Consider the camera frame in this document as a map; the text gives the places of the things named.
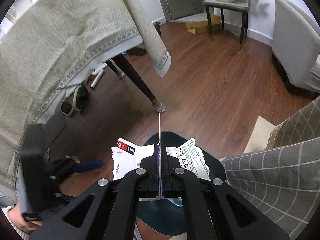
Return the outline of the person left hand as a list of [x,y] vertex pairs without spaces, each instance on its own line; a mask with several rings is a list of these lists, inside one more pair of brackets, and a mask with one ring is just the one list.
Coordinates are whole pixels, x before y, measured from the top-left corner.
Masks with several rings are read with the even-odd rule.
[[20,204],[17,203],[15,207],[8,211],[8,217],[11,222],[24,233],[30,234],[38,227],[43,225],[43,221],[27,222],[24,220]]

